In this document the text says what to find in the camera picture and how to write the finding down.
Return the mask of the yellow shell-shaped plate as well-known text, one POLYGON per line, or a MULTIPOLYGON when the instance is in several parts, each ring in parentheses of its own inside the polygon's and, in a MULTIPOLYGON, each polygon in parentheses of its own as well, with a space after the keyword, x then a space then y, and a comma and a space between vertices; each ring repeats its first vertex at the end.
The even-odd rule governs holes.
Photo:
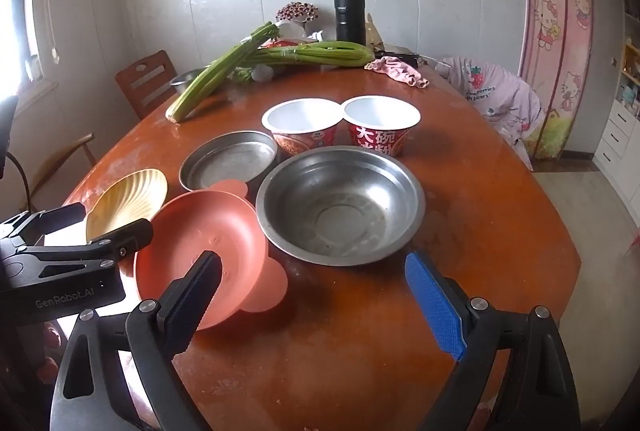
POLYGON ((157 169, 130 173, 107 188, 87 215, 87 241, 139 219, 151 220, 168 193, 165 174, 157 169))

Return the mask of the orange plastic plate with ears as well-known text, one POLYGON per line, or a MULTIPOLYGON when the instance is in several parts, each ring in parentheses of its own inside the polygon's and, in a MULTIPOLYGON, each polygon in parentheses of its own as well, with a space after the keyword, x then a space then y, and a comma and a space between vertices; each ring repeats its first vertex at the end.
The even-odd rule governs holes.
POLYGON ((240 180, 221 180, 166 203, 152 218, 152 243, 134 258, 140 298, 159 298, 203 252, 213 251, 221 258, 221 281, 198 328, 214 327, 239 311, 276 307, 288 290, 288 276, 270 257, 247 195, 240 180))

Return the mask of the steel pan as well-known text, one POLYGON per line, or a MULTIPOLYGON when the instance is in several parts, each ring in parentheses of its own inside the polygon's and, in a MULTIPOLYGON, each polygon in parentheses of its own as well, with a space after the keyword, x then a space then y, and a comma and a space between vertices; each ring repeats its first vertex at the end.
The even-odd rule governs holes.
POLYGON ((239 180, 256 195, 264 178, 279 163, 279 150, 272 136, 261 131, 226 133, 189 154, 180 168, 180 184, 192 191, 222 180, 239 180))

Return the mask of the instant noodle bowl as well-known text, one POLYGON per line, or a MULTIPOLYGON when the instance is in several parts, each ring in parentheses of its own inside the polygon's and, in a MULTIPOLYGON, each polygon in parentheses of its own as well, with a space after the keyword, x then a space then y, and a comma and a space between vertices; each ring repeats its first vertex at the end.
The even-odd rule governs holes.
POLYGON ((343 109, 338 102, 317 97, 280 102, 262 115, 262 126, 289 156, 334 145, 343 109))
POLYGON ((390 157, 402 154, 409 131, 421 121, 420 111, 410 102, 390 96, 353 97, 342 109, 352 145, 390 157))

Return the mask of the large steel bowl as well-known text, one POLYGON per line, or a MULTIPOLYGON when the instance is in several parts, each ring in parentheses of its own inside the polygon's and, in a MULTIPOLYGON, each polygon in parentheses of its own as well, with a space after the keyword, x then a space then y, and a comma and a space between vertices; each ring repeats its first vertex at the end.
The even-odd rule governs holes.
POLYGON ((425 196, 398 160, 369 149, 334 146, 298 154, 274 168, 255 203, 262 231, 306 263, 375 263, 405 247, 420 229, 425 196))

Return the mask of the curved-back wooden chair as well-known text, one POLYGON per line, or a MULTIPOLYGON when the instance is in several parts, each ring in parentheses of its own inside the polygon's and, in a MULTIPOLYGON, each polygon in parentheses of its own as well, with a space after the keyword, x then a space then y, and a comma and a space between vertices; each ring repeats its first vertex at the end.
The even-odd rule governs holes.
POLYGON ((32 211, 34 204, 35 193, 40 191, 44 185, 46 185, 52 176, 62 168, 63 164, 73 157, 77 151, 82 151, 91 166, 95 166, 98 163, 96 156, 93 154, 89 144, 95 139, 96 136, 93 133, 89 133, 81 138, 75 140, 75 142, 68 144, 67 146, 58 149, 50 157, 47 157, 46 161, 40 165, 40 168, 36 172, 35 176, 28 183, 29 200, 25 199, 21 205, 22 210, 32 211))

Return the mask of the brown wooden slat chair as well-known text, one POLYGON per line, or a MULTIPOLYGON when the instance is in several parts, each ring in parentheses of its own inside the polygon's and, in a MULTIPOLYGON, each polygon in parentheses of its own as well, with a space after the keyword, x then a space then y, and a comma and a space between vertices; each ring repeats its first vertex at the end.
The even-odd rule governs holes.
POLYGON ((115 82, 140 120, 175 95, 170 81, 177 76, 166 50, 143 57, 116 73, 115 82))

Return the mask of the near celery bunch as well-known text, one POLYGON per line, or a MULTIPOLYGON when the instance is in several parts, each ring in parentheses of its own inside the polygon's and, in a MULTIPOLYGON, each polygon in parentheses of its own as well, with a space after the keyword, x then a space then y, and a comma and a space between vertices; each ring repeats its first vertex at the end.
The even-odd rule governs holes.
POLYGON ((227 53, 211 62, 189 84, 165 111, 165 118, 175 124, 181 123, 203 102, 230 74, 254 54, 266 41, 276 38, 278 27, 271 21, 266 22, 227 53))

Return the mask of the green leafy vegetable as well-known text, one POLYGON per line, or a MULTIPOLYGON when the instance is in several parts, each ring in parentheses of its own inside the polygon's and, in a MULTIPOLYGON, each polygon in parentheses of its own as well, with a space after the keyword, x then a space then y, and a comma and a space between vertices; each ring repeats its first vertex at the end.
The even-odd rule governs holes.
POLYGON ((247 84, 254 81, 252 72, 252 68, 235 68, 229 79, 236 84, 247 84))

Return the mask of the pink jacket on chair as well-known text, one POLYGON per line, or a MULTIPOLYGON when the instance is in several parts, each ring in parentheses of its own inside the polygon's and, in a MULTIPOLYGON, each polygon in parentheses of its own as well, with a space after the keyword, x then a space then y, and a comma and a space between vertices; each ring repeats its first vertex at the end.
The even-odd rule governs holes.
POLYGON ((444 77, 495 129, 529 171, 532 162, 525 139, 541 126, 546 112, 527 82, 491 62, 445 57, 444 77))

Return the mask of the far celery bunch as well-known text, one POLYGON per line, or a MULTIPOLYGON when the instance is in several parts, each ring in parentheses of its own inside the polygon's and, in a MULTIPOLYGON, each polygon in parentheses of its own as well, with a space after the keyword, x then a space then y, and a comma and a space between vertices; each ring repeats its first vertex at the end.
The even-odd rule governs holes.
POLYGON ((362 68, 373 59, 373 50, 364 45, 348 41, 323 41, 258 48, 241 62, 241 66, 317 65, 362 68))

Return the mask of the dried flower bouquet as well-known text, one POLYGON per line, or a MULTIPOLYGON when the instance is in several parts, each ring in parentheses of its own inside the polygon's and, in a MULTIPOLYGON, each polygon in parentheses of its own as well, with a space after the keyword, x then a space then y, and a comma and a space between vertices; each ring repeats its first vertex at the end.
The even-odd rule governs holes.
POLYGON ((276 13, 277 21, 293 21, 296 24, 306 24, 319 17, 317 6, 306 2, 289 2, 276 13))

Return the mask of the hello kitty pink curtain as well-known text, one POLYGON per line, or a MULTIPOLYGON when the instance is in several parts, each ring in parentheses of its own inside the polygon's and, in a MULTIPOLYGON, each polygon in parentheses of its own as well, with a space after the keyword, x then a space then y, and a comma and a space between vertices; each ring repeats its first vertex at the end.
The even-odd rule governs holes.
POLYGON ((542 117, 526 138, 535 160, 560 157, 582 100, 591 54, 593 0, 527 0, 521 77, 542 117))

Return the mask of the pink cloth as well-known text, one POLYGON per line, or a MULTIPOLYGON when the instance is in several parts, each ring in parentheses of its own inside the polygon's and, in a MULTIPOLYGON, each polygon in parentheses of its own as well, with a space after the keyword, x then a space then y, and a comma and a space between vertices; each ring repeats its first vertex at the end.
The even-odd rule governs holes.
POLYGON ((406 64, 398 57, 383 56, 376 58, 368 62, 364 68, 378 74, 384 74, 384 76, 410 87, 425 88, 430 84, 430 81, 425 76, 422 76, 416 68, 406 64))

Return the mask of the black thermos bottle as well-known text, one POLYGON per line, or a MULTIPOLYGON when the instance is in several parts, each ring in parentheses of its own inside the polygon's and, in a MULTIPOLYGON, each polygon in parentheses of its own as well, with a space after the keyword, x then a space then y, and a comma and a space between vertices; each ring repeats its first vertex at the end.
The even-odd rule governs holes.
POLYGON ((336 38, 339 41, 366 44, 365 0, 334 0, 336 38))

